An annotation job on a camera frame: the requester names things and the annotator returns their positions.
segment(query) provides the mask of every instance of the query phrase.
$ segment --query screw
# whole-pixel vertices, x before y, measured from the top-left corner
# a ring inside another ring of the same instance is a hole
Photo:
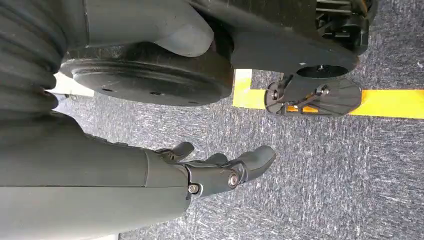
[[[239,184],[239,176],[235,172],[232,172],[228,177],[228,186],[230,188],[235,188]]]
[[[329,93],[330,93],[330,90],[328,88],[326,88],[322,91],[322,95],[327,95]]]
[[[196,184],[188,185],[188,192],[191,194],[197,194],[199,192],[199,186]]]
[[[278,99],[278,92],[277,90],[274,90],[274,92],[272,93],[272,100],[277,100]]]

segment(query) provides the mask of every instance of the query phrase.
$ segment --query robotic hand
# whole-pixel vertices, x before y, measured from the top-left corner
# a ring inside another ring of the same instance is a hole
[[[182,162],[193,150],[191,143],[183,142],[174,149],[155,152],[169,164],[184,167],[188,177],[188,192],[197,197],[232,191],[238,185],[260,177],[276,158],[272,148],[261,146],[231,161],[224,154],[217,153],[206,161]]]

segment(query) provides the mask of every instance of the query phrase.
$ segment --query gray carpet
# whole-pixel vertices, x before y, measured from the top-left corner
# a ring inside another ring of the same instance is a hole
[[[424,89],[418,63],[424,0],[380,0],[369,51],[347,78],[364,89]],[[255,71],[253,84],[278,76]],[[62,102],[86,132],[112,142],[159,149],[189,141],[191,160],[235,158],[260,145],[278,154],[262,178],[121,240],[424,239],[424,120],[275,117],[231,103],[183,108],[104,95]]]

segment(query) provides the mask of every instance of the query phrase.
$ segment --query black round base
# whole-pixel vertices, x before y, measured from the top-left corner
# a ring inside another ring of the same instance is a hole
[[[231,94],[234,70],[227,58],[229,51],[212,46],[204,55],[190,58],[153,43],[85,48],[70,51],[60,71],[115,98],[200,106]]]

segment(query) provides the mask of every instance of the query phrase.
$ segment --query yellow floor marking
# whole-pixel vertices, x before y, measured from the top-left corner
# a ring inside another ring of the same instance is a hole
[[[232,105],[264,110],[265,90],[251,89],[251,85],[252,70],[237,69]],[[313,108],[305,107],[303,110],[316,112]],[[297,109],[289,108],[288,111],[296,112]],[[363,90],[362,104],[350,115],[424,119],[424,89]]]

